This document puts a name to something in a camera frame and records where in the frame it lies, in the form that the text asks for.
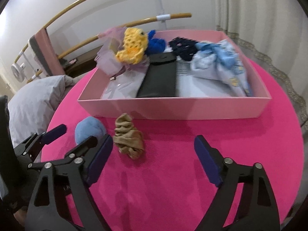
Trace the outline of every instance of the white fan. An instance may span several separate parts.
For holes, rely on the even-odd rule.
[[[26,67],[25,63],[22,63],[20,66],[17,63],[13,63],[12,66],[11,66],[13,75],[15,76],[15,78],[19,82],[23,82],[23,80],[26,77],[26,75],[23,71],[25,69],[25,67]]]

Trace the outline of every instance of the black crocheted item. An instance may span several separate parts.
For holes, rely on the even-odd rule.
[[[169,42],[169,46],[175,55],[180,56],[184,61],[191,61],[198,51],[195,47],[196,43],[197,41],[194,40],[177,37]]]

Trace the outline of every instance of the black case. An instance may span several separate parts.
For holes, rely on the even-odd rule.
[[[149,58],[150,66],[136,98],[176,97],[177,57],[168,52]]]

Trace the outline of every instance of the ballet bar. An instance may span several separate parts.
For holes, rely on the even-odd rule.
[[[150,23],[150,22],[156,22],[156,21],[165,21],[165,20],[170,20],[170,19],[178,19],[178,18],[189,18],[191,17],[192,14],[191,13],[179,13],[179,14],[171,14],[171,15],[161,15],[161,16],[156,16],[156,17],[152,17],[152,18],[146,18],[146,19],[142,19],[142,20],[138,20],[138,21],[133,21],[133,22],[129,22],[127,24],[123,24],[121,25],[122,27],[135,27],[141,24],[146,24],[146,23]],[[98,35],[93,36],[91,38],[88,38],[85,41],[82,41],[81,43],[71,47],[70,49],[68,49],[67,51],[63,52],[62,54],[58,55],[58,59],[61,59],[65,56],[67,56],[68,54],[74,52],[75,50],[89,44],[90,42],[96,41],[98,39]]]
[[[50,24],[52,24],[55,20],[57,20],[60,16],[64,15],[66,12],[68,12],[69,10],[71,10],[72,8],[76,7],[77,5],[83,3],[86,0],[77,0],[74,3],[72,3],[70,6],[68,6],[67,8],[65,8],[64,10],[62,10],[61,12],[59,12],[58,14],[56,14],[53,18],[51,18],[44,26],[43,28],[47,28]],[[16,57],[14,63],[17,63],[17,61],[19,60],[19,58],[21,57],[21,54],[27,49],[28,44],[26,44],[24,46],[24,48],[22,49],[22,51],[19,53],[19,55]]]

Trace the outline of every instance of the pink table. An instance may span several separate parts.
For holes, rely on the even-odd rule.
[[[303,169],[303,141],[297,116],[275,80],[253,63],[273,99],[257,119],[169,121],[134,120],[144,133],[145,154],[137,161],[114,147],[97,183],[90,191],[113,231],[194,230],[216,192],[194,152],[202,134],[224,157],[237,163],[263,164],[272,184],[280,221],[296,197]],[[78,104],[94,70],[67,94],[48,129],[63,123],[67,133],[44,147],[42,161],[55,160],[75,147],[74,130],[89,114]],[[114,120],[100,118],[110,135]],[[238,190],[225,224],[230,224],[240,198]],[[68,199],[76,224],[81,224]]]

